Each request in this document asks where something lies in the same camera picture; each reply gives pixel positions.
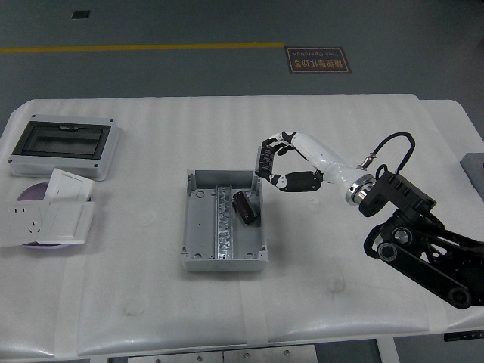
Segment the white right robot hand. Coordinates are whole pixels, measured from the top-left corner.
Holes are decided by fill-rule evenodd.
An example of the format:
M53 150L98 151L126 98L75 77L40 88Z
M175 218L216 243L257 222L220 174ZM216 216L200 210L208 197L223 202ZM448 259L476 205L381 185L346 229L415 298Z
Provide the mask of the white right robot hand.
M315 170L274 174L274 157L290 150L296 151ZM255 173L284 192L316 191L323 182L328 182L339 188L348 204L357 204L357 193L372 180L365 171L348 165L321 141L302 132L279 132L264 140Z

